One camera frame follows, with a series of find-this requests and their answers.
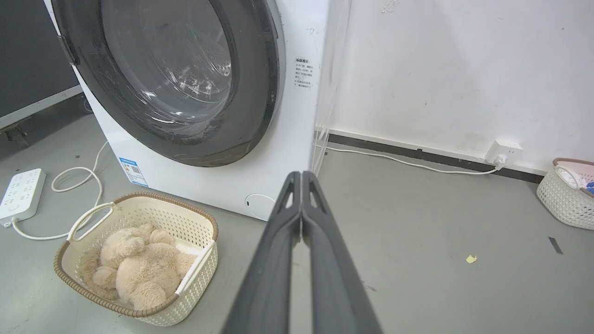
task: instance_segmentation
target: beige plastic basket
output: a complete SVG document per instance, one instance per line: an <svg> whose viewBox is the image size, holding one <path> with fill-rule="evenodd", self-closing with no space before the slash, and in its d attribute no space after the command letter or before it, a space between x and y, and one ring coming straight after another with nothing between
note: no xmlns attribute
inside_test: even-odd
<svg viewBox="0 0 594 334"><path fill-rule="evenodd" d="M553 166L553 170L546 173L538 185L536 195L562 223L594 229L594 194L583 188L580 182L580 179L594 181L594 163L557 158L553 160ZM573 180L568 182L561 177L563 171Z"/></svg>
<svg viewBox="0 0 594 334"><path fill-rule="evenodd" d="M87 217L109 207L110 211L81 237L74 233ZM163 304L149 310L132 310L89 291L80 278L78 263L84 252L100 247L113 231L152 223L163 228L199 254L179 288ZM96 206L79 218L67 241L58 251L54 269L58 276L79 294L105 308L157 326L171 326L182 321L194 308L217 267L218 235L214 217L199 208L172 197L153 193L134 193Z"/></svg>

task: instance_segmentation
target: power cord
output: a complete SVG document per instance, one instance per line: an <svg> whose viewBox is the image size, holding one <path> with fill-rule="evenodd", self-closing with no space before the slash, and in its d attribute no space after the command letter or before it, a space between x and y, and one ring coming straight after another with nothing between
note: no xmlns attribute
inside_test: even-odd
<svg viewBox="0 0 594 334"><path fill-rule="evenodd" d="M99 181L99 177L97 176L97 174L95 174L96 169L97 169L97 165L99 164L99 156L101 155L101 152L103 151L103 149L105 148L105 146L107 146L108 142L106 141L105 144L103 144L103 146L101 147L101 149L99 150L99 153L97 153L97 158L95 158L95 164L93 165L93 169L89 169L86 167L73 167L73 168L69 168L63 172L61 172L60 174L58 174L57 177L55 177L52 181L52 190L54 190L56 193L63 193L65 191L68 190L72 190L76 187L81 186L82 184L84 184L85 182L87 182L91 177L95 177L95 179L97 180L97 185L99 186L99 194L97 195L97 200L95 201L95 205L97 206L99 204L99 200L101 199L101 195L103 194L103 185L101 184L101 181ZM68 187L66 189L57 189L56 188L56 181L58 180L58 178L60 178L61 176L63 176L64 174L74 171L76 169L83 169L87 172L89 172L89 175L87 176L87 178L85 178L84 180L82 180L81 182L73 185L72 187ZM93 217L93 215L89 216L87 219L85 219L85 221L77 228L77 231L81 228L83 228L88 222L89 220ZM31 240L54 240L54 239L60 239L63 237L67 237L69 232L66 232L64 234L60 234L60 235L54 235L52 237L34 237L32 235L26 234L25 232L21 231L18 227L17 227L17 223L18 219L16 217L14 217L12 219L12 227L14 228L15 231L17 231L17 233L19 233L20 235L24 236L27 239L31 239Z"/></svg>
<svg viewBox="0 0 594 334"><path fill-rule="evenodd" d="M355 150L334 149L332 147L326 147L326 149L329 149L331 151L337 151L337 152L359 153L360 155L384 157L386 159L390 159L390 160L394 160L396 162L404 163L405 165L414 166L414 167L420 167L420 168L424 168L424 169L429 169L430 171L444 173L444 174L465 174L465 175L485 175L485 174L491 174L491 173L500 171L503 167L505 167L505 162L507 160L507 157L506 156L499 155L496 158L496 160L495 160L495 169L493 169L492 171L488 171L488 172L442 171L440 169L435 169L435 168L431 168L429 166L423 166L423 165L418 165L416 163L410 163L410 162L402 161L402 160L396 159L395 157L391 157L391 156L387 156L387 155L381 155L381 154L378 154L378 153L367 153L367 152L361 152L361 151L355 151Z"/></svg>

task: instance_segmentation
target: washing machine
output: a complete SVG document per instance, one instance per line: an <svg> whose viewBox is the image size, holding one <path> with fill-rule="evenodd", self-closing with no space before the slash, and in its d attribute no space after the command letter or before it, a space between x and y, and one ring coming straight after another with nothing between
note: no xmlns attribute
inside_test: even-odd
<svg viewBox="0 0 594 334"><path fill-rule="evenodd" d="M130 182L267 220L320 170L350 0L45 1Z"/></svg>

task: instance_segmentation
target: white power strip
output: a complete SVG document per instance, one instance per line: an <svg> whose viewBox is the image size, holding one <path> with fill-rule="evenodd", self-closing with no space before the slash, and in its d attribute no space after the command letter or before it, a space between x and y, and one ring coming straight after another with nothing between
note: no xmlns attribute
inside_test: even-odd
<svg viewBox="0 0 594 334"><path fill-rule="evenodd" d="M0 203L0 223L4 227L10 227L13 221L25 220L35 215L44 182L45 173L41 168L12 177Z"/></svg>

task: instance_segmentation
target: basket handle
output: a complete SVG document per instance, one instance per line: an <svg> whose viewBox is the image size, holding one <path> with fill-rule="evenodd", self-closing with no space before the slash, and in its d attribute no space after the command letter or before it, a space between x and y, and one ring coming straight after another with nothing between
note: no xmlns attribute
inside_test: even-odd
<svg viewBox="0 0 594 334"><path fill-rule="evenodd" d="M204 247L202 252L196 257L196 260L194 261L194 263L192 263L192 266L189 268L188 273L184 276L184 279L179 284L178 289L175 291L176 295L180 297L183 296L192 286L192 283L194 283L194 280L196 279L199 273L198 267L200 266L208 252L214 247L214 243L214 240L210 240L206 247Z"/></svg>
<svg viewBox="0 0 594 334"><path fill-rule="evenodd" d="M567 182L567 180L564 177L561 176L560 170L566 171L571 176L571 178L573 179L573 181L576 184L573 185L573 184L570 184L569 182ZM560 165L557 165L557 166L555 166L555 172L557 173L557 175L559 176L559 178L561 178L561 180L563 180L563 182L565 182L569 187L571 187L571 189L578 189L578 188L580 188L580 181L579 181L580 178L577 177L577 175L574 172L572 172L569 168L563 167L563 166L560 166Z"/></svg>
<svg viewBox="0 0 594 334"><path fill-rule="evenodd" d="M87 222L89 222L89 219L91 218L91 216L94 213L96 213L97 211L102 210L102 209L104 209L106 207L110 207L110 209L109 209L109 212L103 218L101 218L93 227L91 227L81 237L74 238L74 234L78 231L78 229L82 228L84 225L87 224ZM109 215L112 214L113 208L115 208L115 203L114 202L109 202L109 203L100 204L100 205L98 205L98 206L96 206L94 208L91 208L89 211L85 212L82 216L80 216L80 218L78 218L78 220L76 221L76 223L74 223L74 225L70 229L70 232L68 233L68 237L66 238L66 240L68 240L70 243L72 243L74 241L80 241L81 239L83 239L89 232L91 232L92 230L94 230L107 217L109 217Z"/></svg>

